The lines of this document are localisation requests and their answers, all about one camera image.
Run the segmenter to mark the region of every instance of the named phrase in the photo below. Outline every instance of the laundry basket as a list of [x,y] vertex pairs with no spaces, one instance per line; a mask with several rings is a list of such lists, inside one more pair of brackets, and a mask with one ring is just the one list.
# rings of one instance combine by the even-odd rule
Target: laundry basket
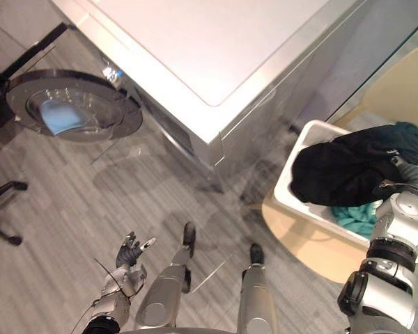
[[312,120],[311,122],[308,122],[304,126],[299,139],[294,145],[284,169],[281,172],[279,180],[277,181],[277,185],[274,188],[274,199],[285,209],[299,216],[303,216],[312,223],[315,223],[333,233],[339,234],[353,243],[368,246],[369,240],[341,227],[336,223],[330,207],[303,203],[291,193],[289,188],[292,180],[291,167],[301,150],[317,143],[331,141],[336,137],[343,136],[348,133],[350,132],[347,130],[319,120]]

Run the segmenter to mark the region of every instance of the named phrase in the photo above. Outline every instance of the washer door glass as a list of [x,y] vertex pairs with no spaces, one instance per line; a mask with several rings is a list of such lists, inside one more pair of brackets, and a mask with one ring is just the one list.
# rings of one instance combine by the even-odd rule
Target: washer door glass
[[70,141],[96,142],[127,135],[142,122],[135,101],[104,79],[75,71],[23,74],[11,81],[6,99],[25,126]]

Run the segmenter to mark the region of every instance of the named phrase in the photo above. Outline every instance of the floor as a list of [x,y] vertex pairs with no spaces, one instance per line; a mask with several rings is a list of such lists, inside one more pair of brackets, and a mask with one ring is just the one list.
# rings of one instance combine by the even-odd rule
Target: floor
[[[230,190],[218,193],[170,154],[148,118],[137,133],[99,145],[39,136],[15,123],[3,132],[13,138],[0,142],[0,185],[24,180],[29,189],[0,200],[0,226],[24,237],[17,248],[0,240],[0,333],[70,333],[99,297],[105,272],[94,257],[113,269],[129,231],[142,241],[156,236],[140,258],[148,286],[169,264],[189,220],[197,246],[179,326],[235,331],[241,272],[253,241],[265,251],[280,333],[339,334],[348,326],[336,305],[341,285],[297,261],[250,207],[273,188],[296,135],[285,134],[269,159],[258,157]],[[415,275],[418,333],[418,267]],[[145,292],[132,303],[123,330],[133,328]]]

